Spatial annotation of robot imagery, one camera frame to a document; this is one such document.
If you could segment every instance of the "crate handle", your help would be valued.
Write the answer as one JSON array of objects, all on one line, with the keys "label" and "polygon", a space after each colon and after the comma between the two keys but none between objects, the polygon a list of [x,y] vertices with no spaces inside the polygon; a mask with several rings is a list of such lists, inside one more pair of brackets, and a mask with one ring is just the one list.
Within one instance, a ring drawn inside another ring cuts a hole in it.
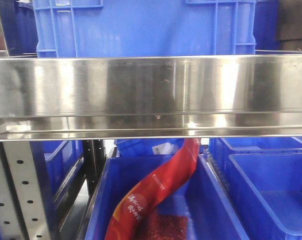
[{"label": "crate handle", "polygon": [[26,8],[26,9],[31,9],[33,11],[33,4],[29,2],[23,2],[23,1],[16,1],[17,6],[19,8]]},{"label": "crate handle", "polygon": [[207,0],[185,0],[186,4],[206,4]]}]

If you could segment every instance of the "red chili flakes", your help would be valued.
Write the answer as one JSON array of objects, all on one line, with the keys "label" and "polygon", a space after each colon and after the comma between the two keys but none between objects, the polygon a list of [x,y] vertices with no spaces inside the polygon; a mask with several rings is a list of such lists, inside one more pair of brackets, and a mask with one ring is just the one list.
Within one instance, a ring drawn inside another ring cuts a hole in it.
[{"label": "red chili flakes", "polygon": [[160,215],[157,210],[138,227],[134,240],[187,240],[186,216]]}]

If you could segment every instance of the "stainless steel shelf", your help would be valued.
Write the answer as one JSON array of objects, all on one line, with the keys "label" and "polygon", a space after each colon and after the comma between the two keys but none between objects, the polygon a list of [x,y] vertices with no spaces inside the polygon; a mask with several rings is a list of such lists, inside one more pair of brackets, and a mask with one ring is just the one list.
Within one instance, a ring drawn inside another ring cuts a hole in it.
[{"label": "stainless steel shelf", "polygon": [[0,58],[0,141],[302,135],[302,54]]}]

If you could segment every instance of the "red snack package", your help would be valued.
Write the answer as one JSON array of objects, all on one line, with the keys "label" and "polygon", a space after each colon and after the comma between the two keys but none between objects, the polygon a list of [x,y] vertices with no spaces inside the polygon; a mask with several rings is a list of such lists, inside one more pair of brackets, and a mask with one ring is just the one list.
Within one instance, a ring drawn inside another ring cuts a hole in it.
[{"label": "red snack package", "polygon": [[135,185],[114,210],[105,240],[132,240],[141,221],[192,176],[199,146],[200,139],[185,139],[169,161]]}]

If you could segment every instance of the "white label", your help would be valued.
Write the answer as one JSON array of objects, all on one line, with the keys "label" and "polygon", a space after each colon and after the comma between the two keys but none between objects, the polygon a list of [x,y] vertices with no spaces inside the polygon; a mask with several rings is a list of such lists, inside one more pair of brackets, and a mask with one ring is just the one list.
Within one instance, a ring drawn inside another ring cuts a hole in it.
[{"label": "white label", "polygon": [[152,151],[154,155],[171,154],[173,149],[171,143],[165,142],[163,144],[153,146]]}]

